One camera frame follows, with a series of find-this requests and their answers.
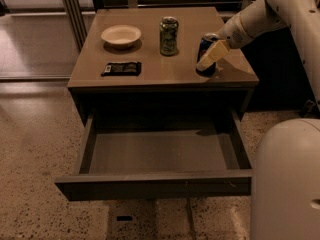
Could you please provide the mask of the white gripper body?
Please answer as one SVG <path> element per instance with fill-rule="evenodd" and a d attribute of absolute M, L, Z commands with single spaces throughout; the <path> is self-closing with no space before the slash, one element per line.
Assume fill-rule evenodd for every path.
<path fill-rule="evenodd" d="M 230 18 L 218 31 L 221 40 L 226 40 L 231 49 L 238 49 L 249 43 L 249 36 L 241 22 L 240 14 Z"/>

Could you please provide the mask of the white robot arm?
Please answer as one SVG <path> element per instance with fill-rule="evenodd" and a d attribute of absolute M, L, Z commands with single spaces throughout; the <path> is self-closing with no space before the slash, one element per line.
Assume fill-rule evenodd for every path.
<path fill-rule="evenodd" d="M 229 50 L 287 27 L 297 49 L 274 80 L 273 91 L 301 102 L 320 100 L 319 0 L 256 0 L 214 33 L 196 71 L 206 74 Z M 292 119 L 273 126 L 254 159 L 250 240 L 320 240 L 320 120 Z"/>

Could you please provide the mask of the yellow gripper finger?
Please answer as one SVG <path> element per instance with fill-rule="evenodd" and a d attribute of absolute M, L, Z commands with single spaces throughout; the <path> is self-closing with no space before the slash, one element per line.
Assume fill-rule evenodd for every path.
<path fill-rule="evenodd" d="M 225 40 L 218 40 L 212 44 L 206 52 L 206 57 L 201 59 L 203 66 L 208 66 L 210 62 L 217 62 L 223 58 L 230 50 L 230 46 Z"/>

